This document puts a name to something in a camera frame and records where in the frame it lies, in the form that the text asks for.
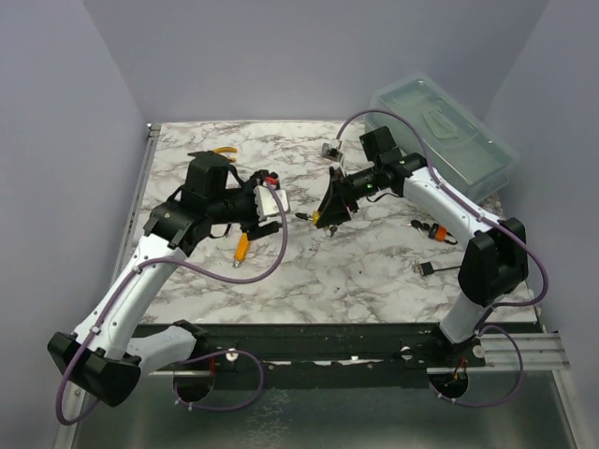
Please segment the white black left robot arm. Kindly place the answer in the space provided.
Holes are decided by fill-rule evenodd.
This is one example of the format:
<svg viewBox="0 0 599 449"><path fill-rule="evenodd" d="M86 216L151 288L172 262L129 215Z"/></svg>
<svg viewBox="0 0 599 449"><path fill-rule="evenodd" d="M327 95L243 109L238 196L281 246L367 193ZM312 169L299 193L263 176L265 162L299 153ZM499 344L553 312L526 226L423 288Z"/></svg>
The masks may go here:
<svg viewBox="0 0 599 449"><path fill-rule="evenodd" d="M286 193L276 173L259 169L237 186L231 161L217 152L194 152L184 183L152 209L131 258L94 310L69 332L55 333L48 351L63 375L110 407L123 403L141 376L180 362L198 369L208 355L201 331L169 326L149 339L133 334L159 290L216 225L237 224L248 239L285 231Z"/></svg>

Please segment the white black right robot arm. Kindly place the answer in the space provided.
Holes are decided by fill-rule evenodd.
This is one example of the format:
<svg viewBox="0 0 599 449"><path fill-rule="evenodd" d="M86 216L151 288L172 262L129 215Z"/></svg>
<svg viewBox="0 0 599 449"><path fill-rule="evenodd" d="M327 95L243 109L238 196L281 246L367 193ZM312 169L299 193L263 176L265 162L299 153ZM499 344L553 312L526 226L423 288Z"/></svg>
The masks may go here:
<svg viewBox="0 0 599 449"><path fill-rule="evenodd" d="M387 127L359 140L372 166L349 175L331 168L329 187L313 223L318 228L346 223L361 198L388 189L417 204L451 234L464 250L460 294L430 347L437 364L452 366L464 356L463 343L473 337L492 304L528 277L527 255L516 242L526 237L524 225L515 218L502 220L486 213L449 184L437 184L425 158L418 153L402 155Z"/></svg>

